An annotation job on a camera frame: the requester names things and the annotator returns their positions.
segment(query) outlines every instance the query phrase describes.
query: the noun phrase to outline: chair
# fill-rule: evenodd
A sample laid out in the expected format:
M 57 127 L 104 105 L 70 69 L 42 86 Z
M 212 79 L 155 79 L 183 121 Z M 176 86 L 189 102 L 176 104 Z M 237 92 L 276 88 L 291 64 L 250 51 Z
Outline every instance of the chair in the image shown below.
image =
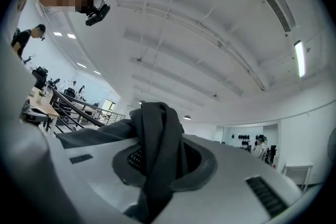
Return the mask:
M 67 95 L 67 96 L 70 96 L 72 98 L 75 98 L 75 90 L 73 88 L 68 88 L 68 89 L 64 90 L 64 94 Z M 60 103 L 59 106 L 60 106 L 60 108 L 62 108 L 67 113 L 68 116 L 71 116 L 71 113 L 70 113 L 71 107 L 69 107 L 68 105 L 66 105 L 64 103 Z M 59 111 L 58 114 L 60 116 L 66 116 L 62 111 Z
M 75 98 L 75 90 L 73 88 L 68 88 L 66 90 L 64 90 L 64 94 L 67 96 L 70 96 L 72 98 Z
M 37 79 L 35 87 L 42 90 L 48 76 L 48 70 L 42 67 L 38 67 L 36 70 L 32 71 L 32 75 Z

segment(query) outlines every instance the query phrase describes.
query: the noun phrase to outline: black helmet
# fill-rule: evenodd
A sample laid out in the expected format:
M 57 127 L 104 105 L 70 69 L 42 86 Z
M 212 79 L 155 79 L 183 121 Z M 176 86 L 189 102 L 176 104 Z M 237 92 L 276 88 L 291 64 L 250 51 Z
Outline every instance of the black helmet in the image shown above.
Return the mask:
M 266 137 L 263 136 L 262 134 L 258 136 L 258 140 L 261 140 L 261 141 L 263 141 L 263 142 L 265 141 L 265 138 L 266 138 Z

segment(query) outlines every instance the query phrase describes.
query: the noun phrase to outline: striped shirt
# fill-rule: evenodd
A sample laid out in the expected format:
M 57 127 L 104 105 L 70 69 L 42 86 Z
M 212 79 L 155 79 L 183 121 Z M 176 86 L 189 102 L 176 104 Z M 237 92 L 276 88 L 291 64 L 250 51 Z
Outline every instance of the striped shirt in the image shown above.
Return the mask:
M 264 156 L 266 146 L 264 143 L 261 145 L 257 145 L 256 148 L 252 151 L 252 155 L 257 157 L 258 159 L 262 159 Z

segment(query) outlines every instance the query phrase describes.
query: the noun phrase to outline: wooden desk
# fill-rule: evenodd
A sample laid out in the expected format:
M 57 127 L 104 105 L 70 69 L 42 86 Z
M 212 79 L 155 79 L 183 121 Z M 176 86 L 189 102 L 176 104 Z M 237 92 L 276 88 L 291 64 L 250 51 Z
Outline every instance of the wooden desk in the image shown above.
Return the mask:
M 52 120 L 50 130 L 48 131 L 50 134 L 54 133 L 55 127 L 56 127 L 56 121 L 59 117 L 59 114 L 55 111 L 55 109 L 49 104 L 50 99 L 48 100 L 47 97 L 43 97 L 41 102 L 37 102 L 37 97 L 38 97 L 38 92 L 40 91 L 39 89 L 33 87 L 32 91 L 35 92 L 35 95 L 32 96 L 29 94 L 29 100 L 30 100 L 30 105 L 32 105 L 35 108 L 39 108 L 46 112 L 49 116 L 49 118 Z

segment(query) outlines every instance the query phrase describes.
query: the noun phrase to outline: black t-shirt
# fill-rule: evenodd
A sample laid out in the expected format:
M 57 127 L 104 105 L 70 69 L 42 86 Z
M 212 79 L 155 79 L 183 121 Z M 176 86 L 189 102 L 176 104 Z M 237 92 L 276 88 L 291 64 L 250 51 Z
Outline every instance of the black t-shirt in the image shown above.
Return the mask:
M 22 52 L 23 49 L 25 48 L 28 40 L 30 39 L 30 36 L 32 35 L 32 31 L 31 30 L 24 30 L 22 32 L 20 32 L 16 38 L 12 41 L 12 47 L 14 47 L 14 45 L 19 42 L 21 47 L 19 48 L 19 50 L 17 51 L 17 54 L 21 57 L 22 56 Z

